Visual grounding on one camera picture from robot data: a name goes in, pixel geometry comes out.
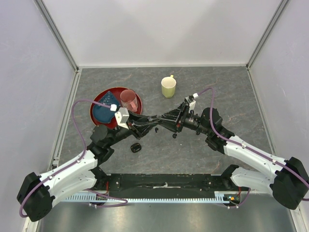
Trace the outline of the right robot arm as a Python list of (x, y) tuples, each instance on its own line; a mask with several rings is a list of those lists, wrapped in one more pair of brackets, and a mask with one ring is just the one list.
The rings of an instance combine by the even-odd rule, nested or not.
[(194, 115), (185, 103), (177, 109), (156, 116), (160, 125), (173, 132), (189, 128), (206, 134), (206, 143), (214, 151), (239, 159), (254, 168), (248, 171), (230, 165), (221, 178), (222, 187), (233, 190), (236, 186), (268, 193), (281, 205), (295, 210), (309, 190), (309, 176), (303, 163), (295, 158), (271, 155), (245, 142), (222, 126), (222, 118), (214, 108), (205, 108)]

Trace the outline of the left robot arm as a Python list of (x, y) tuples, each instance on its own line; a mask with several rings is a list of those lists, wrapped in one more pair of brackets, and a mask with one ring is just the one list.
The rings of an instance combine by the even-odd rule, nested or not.
[(63, 165), (42, 174), (29, 173), (17, 194), (19, 215), (32, 222), (45, 217), (60, 201), (82, 190), (101, 190), (106, 174), (100, 165), (114, 153), (112, 145), (133, 135), (137, 139), (163, 123), (158, 116), (141, 116), (131, 112), (115, 114), (118, 127), (95, 126), (90, 145)]

